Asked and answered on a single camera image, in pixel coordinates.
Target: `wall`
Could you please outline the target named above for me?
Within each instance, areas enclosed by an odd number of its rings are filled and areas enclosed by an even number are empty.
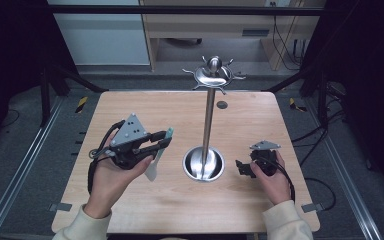
[[[137,0],[48,0],[49,4],[138,5]],[[54,14],[76,65],[149,65],[138,14]]]

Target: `black horizontal bar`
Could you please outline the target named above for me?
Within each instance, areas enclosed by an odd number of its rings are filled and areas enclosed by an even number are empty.
[[[25,6],[72,14],[191,14],[191,15],[271,15],[323,16],[346,14],[344,10],[290,7],[226,7],[226,6],[118,6],[118,5],[48,5]]]

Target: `round metal base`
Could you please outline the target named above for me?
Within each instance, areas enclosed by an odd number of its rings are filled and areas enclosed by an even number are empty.
[[[183,158],[183,170],[188,177],[200,182],[211,182],[224,171],[224,158],[213,148],[208,148],[207,161],[202,166],[202,146],[191,148]]]

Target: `wooden tabletop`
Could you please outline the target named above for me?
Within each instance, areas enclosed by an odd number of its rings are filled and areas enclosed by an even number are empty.
[[[255,179],[239,175],[235,160],[251,161],[249,146],[267,140],[278,143],[286,170],[296,191],[296,207],[317,231],[315,212],[303,213],[311,203],[301,169],[292,147],[276,98],[269,92],[217,91],[210,146],[225,159],[225,170],[213,182],[191,180],[183,171],[185,153],[202,145],[206,91],[191,92],[105,92],[96,107],[79,156],[64,192],[62,203],[71,211],[58,211],[52,229],[68,226],[88,199],[88,153],[99,146],[112,124],[136,113],[148,132],[174,128],[173,139],[158,163],[158,175],[150,182],[140,176],[113,207],[109,233],[188,234],[265,232],[262,212],[272,207]]]

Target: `sleeve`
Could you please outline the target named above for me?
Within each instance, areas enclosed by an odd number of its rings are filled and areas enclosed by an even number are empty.
[[[268,239],[313,239],[310,226],[298,215],[292,200],[263,212]]]
[[[107,230],[110,223],[110,213],[107,217],[102,219],[94,219],[89,217],[83,211],[84,205],[80,207],[74,221],[70,226],[59,230],[53,240],[105,240],[107,239]]]

